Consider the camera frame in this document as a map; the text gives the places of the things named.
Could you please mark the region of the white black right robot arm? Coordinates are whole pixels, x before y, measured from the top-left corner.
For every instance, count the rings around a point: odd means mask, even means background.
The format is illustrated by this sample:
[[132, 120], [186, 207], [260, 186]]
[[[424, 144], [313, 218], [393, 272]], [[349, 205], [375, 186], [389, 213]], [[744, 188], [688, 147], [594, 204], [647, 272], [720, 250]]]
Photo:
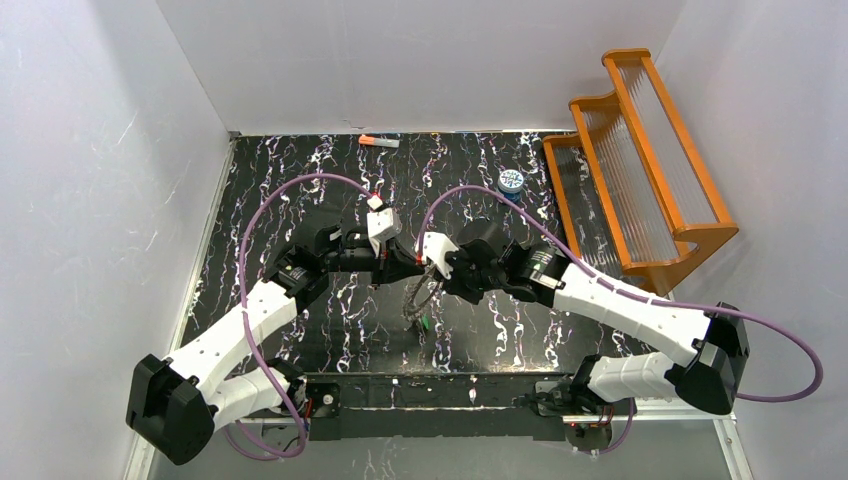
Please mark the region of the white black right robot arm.
[[512, 240], [486, 220], [469, 223], [455, 238], [424, 234], [422, 257], [446, 293], [470, 303], [501, 290], [652, 347], [648, 354], [585, 357], [571, 377], [542, 393], [548, 409], [596, 411], [630, 398], [678, 398], [715, 415], [733, 409], [750, 350], [732, 306], [720, 313], [671, 307], [637, 287], [584, 271], [547, 242]]

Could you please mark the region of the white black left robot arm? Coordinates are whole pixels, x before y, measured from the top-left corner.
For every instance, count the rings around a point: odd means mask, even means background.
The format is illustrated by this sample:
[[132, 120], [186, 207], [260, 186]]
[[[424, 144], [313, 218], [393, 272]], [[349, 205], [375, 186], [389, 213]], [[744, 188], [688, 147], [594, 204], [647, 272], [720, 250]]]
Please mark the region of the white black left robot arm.
[[423, 274], [424, 268], [396, 239], [370, 242], [360, 226], [301, 225], [272, 251], [260, 281], [192, 342], [134, 367], [127, 425], [175, 465], [194, 459], [222, 427], [259, 410], [299, 409], [306, 378], [292, 364], [266, 361], [232, 377], [253, 348], [292, 322], [329, 287], [336, 272], [368, 273], [374, 285]]

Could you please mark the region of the round metal key organizer disc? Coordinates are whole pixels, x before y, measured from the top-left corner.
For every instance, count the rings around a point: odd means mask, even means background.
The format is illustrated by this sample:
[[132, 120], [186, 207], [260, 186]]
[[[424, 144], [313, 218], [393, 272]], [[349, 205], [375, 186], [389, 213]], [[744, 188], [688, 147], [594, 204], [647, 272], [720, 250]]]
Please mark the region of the round metal key organizer disc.
[[434, 264], [428, 265], [424, 273], [406, 290], [402, 303], [403, 318], [410, 324], [418, 322], [423, 310], [442, 290], [443, 278]]

